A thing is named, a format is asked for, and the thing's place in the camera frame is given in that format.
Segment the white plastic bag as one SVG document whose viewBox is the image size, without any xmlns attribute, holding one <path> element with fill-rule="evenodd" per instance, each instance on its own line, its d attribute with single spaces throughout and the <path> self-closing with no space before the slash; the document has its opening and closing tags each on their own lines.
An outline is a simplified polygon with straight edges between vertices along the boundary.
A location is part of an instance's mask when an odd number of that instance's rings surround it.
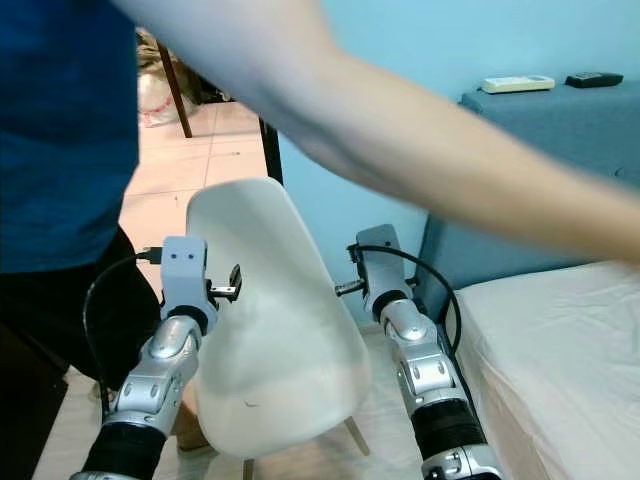
<svg viewBox="0 0 640 480">
<path fill-rule="evenodd" d="M 138 123 L 143 128 L 179 123 L 177 104 L 163 73 L 145 72 L 138 78 Z"/>
</svg>

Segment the dark cabinet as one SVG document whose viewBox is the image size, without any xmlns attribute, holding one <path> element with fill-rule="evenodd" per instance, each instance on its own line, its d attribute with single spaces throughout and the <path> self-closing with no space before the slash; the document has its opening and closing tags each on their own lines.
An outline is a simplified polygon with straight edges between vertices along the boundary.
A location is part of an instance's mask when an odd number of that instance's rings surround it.
<svg viewBox="0 0 640 480">
<path fill-rule="evenodd" d="M 0 324 L 0 479 L 31 480 L 64 401 L 68 364 Z"/>
</svg>

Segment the person in blue shirt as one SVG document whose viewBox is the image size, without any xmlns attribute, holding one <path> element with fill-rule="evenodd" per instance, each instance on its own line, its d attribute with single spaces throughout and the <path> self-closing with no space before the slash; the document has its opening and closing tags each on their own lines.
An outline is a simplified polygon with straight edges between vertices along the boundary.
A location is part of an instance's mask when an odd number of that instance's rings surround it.
<svg viewBox="0 0 640 480">
<path fill-rule="evenodd" d="M 111 0 L 1 0 L 3 312 L 111 390 L 156 305 L 119 223 L 140 152 L 134 50 Z"/>
</svg>

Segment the white plastic chair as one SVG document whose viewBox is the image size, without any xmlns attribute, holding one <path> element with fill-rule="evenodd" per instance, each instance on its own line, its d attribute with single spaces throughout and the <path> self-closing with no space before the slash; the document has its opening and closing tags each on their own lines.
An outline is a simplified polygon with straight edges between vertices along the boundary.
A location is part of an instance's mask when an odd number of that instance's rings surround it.
<svg viewBox="0 0 640 480">
<path fill-rule="evenodd" d="M 314 238 L 278 180 L 244 178 L 192 197 L 186 232 L 207 242 L 210 273 L 238 271 L 239 296 L 198 353 L 198 420 L 212 448 L 257 460 L 334 428 L 370 452 L 355 413 L 371 385 L 369 351 Z"/>
</svg>

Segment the black door frame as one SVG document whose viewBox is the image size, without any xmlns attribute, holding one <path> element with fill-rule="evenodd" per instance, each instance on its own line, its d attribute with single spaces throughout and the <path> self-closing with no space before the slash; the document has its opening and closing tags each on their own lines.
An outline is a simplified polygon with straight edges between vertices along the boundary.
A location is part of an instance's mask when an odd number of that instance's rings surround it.
<svg viewBox="0 0 640 480">
<path fill-rule="evenodd" d="M 282 156 L 280 156 L 278 131 L 262 118 L 259 118 L 259 129 L 266 172 L 276 183 L 283 184 Z"/>
</svg>

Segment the white bed mattress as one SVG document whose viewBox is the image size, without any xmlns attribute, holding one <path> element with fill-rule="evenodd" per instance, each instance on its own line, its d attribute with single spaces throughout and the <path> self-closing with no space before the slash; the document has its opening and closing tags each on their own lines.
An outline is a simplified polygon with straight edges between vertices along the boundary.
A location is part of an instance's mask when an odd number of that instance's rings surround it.
<svg viewBox="0 0 640 480">
<path fill-rule="evenodd" d="M 509 480 L 640 480 L 640 273 L 471 285 L 460 362 Z"/>
</svg>

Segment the white remote control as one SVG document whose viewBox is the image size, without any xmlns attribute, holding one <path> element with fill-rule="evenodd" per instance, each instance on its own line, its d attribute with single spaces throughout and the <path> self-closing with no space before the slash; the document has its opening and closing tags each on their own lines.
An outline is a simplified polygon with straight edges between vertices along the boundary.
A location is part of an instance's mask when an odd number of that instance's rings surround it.
<svg viewBox="0 0 640 480">
<path fill-rule="evenodd" d="M 548 76 L 508 76 L 485 78 L 477 90 L 485 93 L 521 93 L 548 91 L 556 87 L 556 79 Z"/>
</svg>

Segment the dark wooden furniture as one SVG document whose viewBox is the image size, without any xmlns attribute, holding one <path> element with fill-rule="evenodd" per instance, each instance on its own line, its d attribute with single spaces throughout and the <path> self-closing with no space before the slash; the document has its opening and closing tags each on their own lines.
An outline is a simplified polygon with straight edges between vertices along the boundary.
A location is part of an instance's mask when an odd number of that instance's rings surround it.
<svg viewBox="0 0 640 480">
<path fill-rule="evenodd" d="M 184 137 L 189 140 L 189 138 L 193 137 L 189 118 L 195 111 L 195 105 L 198 104 L 198 100 L 201 100 L 202 93 L 215 93 L 216 97 L 218 97 L 216 102 L 234 102 L 236 99 L 230 96 L 227 91 L 221 90 L 220 87 L 216 87 L 215 84 L 206 81 L 204 77 L 197 74 L 195 70 L 189 69 L 182 61 L 175 59 L 168 47 L 161 44 L 159 40 L 155 40 L 154 44 L 157 55 L 160 58 L 161 67 L 163 67 L 166 86 L 168 86 L 170 97 L 172 97 L 172 104 L 174 105 L 175 113 L 177 113 L 180 128 L 182 128 Z M 192 108 L 187 106 L 186 91 L 184 91 L 186 86 L 192 86 L 192 91 L 195 92 L 195 99 L 191 101 Z"/>
</svg>

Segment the black remote control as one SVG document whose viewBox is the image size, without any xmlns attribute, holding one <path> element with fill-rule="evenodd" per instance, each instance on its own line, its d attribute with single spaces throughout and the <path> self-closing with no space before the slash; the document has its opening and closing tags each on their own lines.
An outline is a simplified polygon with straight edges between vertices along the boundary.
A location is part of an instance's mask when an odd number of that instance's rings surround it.
<svg viewBox="0 0 640 480">
<path fill-rule="evenodd" d="M 599 72 L 599 70 L 588 70 L 564 77 L 564 84 L 579 90 L 591 90 L 591 88 L 607 88 L 621 84 L 625 77 L 620 73 Z"/>
</svg>

